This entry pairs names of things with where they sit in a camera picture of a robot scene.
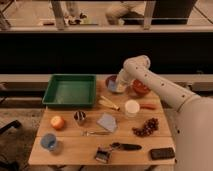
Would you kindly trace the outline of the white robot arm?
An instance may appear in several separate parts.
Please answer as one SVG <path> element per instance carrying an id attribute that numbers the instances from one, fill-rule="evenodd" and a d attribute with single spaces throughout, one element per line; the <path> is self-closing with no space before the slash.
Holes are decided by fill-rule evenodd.
<path id="1" fill-rule="evenodd" d="M 183 88 L 149 70 L 146 55 L 124 61 L 116 83 L 126 89 L 138 79 L 178 112 L 175 171 L 213 171 L 213 98 Z"/>

